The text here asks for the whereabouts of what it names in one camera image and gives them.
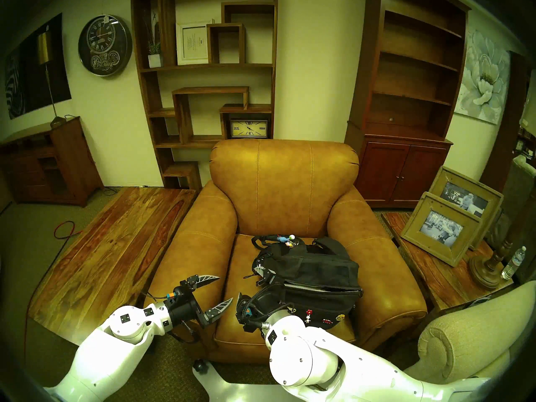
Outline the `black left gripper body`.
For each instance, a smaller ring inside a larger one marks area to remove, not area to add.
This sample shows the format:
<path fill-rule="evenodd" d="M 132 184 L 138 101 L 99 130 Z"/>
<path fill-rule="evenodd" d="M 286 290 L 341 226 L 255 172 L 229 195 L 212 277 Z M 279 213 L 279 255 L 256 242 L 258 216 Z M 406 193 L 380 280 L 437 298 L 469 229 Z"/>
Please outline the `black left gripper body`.
<path fill-rule="evenodd" d="M 210 324 L 188 286 L 176 286 L 173 292 L 168 294 L 166 309 L 172 328 L 192 320 L 197 321 L 202 328 Z"/>

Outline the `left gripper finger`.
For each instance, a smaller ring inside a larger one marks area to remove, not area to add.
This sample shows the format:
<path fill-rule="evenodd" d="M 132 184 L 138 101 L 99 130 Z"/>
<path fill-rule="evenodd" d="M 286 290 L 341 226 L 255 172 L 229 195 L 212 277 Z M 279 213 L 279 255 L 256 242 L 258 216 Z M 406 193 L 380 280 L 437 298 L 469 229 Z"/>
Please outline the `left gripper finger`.
<path fill-rule="evenodd" d="M 205 320 L 208 324 L 215 323 L 227 310 L 227 308 L 232 304 L 233 298 L 229 298 L 214 307 L 210 308 L 209 310 L 204 312 Z"/>
<path fill-rule="evenodd" d="M 189 291 L 195 291 L 197 288 L 207 286 L 217 280 L 220 280 L 220 277 L 211 275 L 200 276 L 195 274 L 193 276 L 188 277 L 186 280 L 180 281 L 180 286 L 182 288 L 188 289 Z"/>

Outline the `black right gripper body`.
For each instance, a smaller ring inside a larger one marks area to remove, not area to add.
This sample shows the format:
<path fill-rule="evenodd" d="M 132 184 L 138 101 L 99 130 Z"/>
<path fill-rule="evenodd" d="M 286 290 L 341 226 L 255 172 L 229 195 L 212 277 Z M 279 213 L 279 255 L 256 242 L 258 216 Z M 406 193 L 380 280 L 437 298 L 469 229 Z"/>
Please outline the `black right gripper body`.
<path fill-rule="evenodd" d="M 277 307 L 276 302 L 268 304 L 268 302 L 252 302 L 248 304 L 247 301 L 247 307 L 244 308 L 244 311 L 237 311 L 236 306 L 236 318 L 238 323 L 242 325 L 244 332 L 262 331 L 263 323 L 266 323 L 266 320 Z"/>

